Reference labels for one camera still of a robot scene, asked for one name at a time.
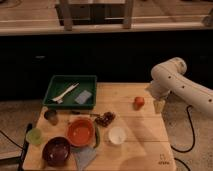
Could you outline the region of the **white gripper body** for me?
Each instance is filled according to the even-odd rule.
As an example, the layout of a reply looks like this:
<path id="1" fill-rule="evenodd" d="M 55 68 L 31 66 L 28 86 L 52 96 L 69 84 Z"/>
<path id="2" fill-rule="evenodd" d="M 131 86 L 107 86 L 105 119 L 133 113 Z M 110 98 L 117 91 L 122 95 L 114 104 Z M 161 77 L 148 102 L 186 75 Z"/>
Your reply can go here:
<path id="1" fill-rule="evenodd" d="M 160 84 L 158 84 L 154 80 L 152 80 L 150 82 L 150 84 L 146 88 L 146 90 L 156 100 L 165 99 L 168 96 L 168 94 L 169 94 L 169 90 L 168 89 L 162 87 Z"/>

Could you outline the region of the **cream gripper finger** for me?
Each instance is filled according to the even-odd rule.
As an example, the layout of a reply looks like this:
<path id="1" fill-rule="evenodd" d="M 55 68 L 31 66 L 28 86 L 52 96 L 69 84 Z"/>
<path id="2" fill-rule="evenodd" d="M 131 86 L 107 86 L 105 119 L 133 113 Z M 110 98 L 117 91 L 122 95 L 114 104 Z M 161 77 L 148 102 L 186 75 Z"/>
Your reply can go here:
<path id="1" fill-rule="evenodd" d="M 161 113 L 163 111 L 163 108 L 164 108 L 164 105 L 165 105 L 165 101 L 163 99 L 154 100 L 153 104 L 154 104 L 155 112 L 156 113 Z"/>

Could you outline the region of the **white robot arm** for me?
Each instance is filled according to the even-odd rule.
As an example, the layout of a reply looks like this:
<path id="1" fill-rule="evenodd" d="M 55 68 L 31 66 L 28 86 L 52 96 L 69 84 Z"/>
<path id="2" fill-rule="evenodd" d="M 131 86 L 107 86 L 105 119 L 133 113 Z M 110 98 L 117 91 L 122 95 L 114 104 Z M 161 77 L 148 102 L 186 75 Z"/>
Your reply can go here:
<path id="1" fill-rule="evenodd" d="M 213 90 L 187 79 L 186 62 L 180 57 L 171 58 L 151 69 L 152 81 L 147 90 L 160 100 L 173 92 L 203 114 L 213 118 Z"/>

